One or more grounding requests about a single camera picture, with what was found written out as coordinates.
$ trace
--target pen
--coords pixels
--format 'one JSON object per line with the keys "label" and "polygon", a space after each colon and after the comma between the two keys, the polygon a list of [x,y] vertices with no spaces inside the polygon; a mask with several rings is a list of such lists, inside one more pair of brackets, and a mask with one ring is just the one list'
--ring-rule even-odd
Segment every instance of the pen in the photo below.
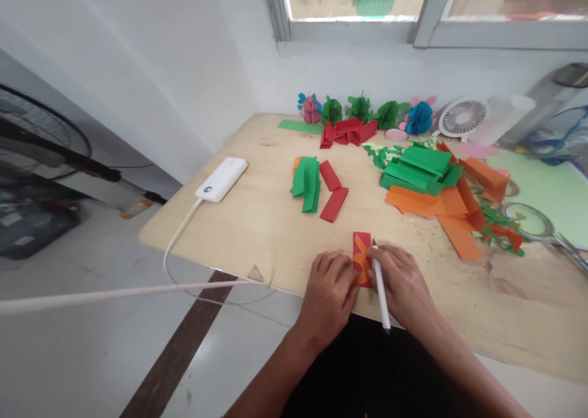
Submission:
{"label": "pen", "polygon": [[[372,247],[378,248],[378,244],[375,243],[375,240],[372,241]],[[378,286],[378,299],[380,301],[380,314],[382,314],[382,327],[384,328],[384,333],[390,333],[390,317],[388,317],[388,304],[386,303],[386,293],[384,292],[384,280],[382,278],[382,267],[380,263],[373,258],[372,259],[374,273],[375,273],[375,282]]]}

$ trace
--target tiled floor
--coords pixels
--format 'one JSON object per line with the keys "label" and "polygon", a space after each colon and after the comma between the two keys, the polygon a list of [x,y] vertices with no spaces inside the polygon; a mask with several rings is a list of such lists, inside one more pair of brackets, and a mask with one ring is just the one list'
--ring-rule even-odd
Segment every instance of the tiled floor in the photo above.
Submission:
{"label": "tiled floor", "polygon": [[[0,261],[0,300],[166,284],[162,253],[138,242],[157,210],[131,220],[85,204],[86,220],[27,261]],[[210,270],[170,258],[181,282]],[[265,287],[234,288],[246,302]],[[111,300],[0,318],[0,416],[116,417],[192,304],[184,293]],[[219,417],[265,363],[296,320],[301,299],[276,292],[261,302],[221,309],[164,417]],[[536,417],[586,417],[588,386],[481,357]]]}

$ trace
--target electric fan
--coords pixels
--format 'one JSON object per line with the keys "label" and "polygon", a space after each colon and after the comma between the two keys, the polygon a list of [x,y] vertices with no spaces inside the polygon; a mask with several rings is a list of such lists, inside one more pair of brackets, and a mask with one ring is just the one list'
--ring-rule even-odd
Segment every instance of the electric fan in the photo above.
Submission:
{"label": "electric fan", "polygon": [[93,160],[88,139],[57,111],[0,84],[0,162],[16,171],[56,181],[77,171],[120,183],[150,201],[167,200],[128,181],[121,172]]}
{"label": "electric fan", "polygon": [[438,129],[433,133],[440,133],[452,138],[461,138],[461,142],[467,142],[467,135],[476,128],[488,116],[490,107],[488,103],[470,97],[464,97],[447,105],[439,117]]}

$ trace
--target hand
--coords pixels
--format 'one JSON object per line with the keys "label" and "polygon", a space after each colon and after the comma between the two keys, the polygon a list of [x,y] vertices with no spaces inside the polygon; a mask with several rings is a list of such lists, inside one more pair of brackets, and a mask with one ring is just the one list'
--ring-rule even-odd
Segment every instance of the hand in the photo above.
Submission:
{"label": "hand", "polygon": [[[440,317],[413,255],[391,245],[369,247],[367,255],[382,266],[388,311],[417,339]],[[374,289],[374,272],[369,277]]]}
{"label": "hand", "polygon": [[347,324],[360,287],[349,256],[321,253],[312,263],[304,302],[291,333],[318,355]]}

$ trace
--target mini fan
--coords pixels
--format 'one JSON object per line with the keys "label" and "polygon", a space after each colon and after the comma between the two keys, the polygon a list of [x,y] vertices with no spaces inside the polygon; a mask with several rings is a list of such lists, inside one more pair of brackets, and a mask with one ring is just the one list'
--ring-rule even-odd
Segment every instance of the mini fan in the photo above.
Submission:
{"label": "mini fan", "polygon": [[489,114],[490,107],[485,101],[464,97],[449,104],[439,117],[439,128],[433,133],[440,133],[452,138],[467,141],[467,135],[474,132]]}

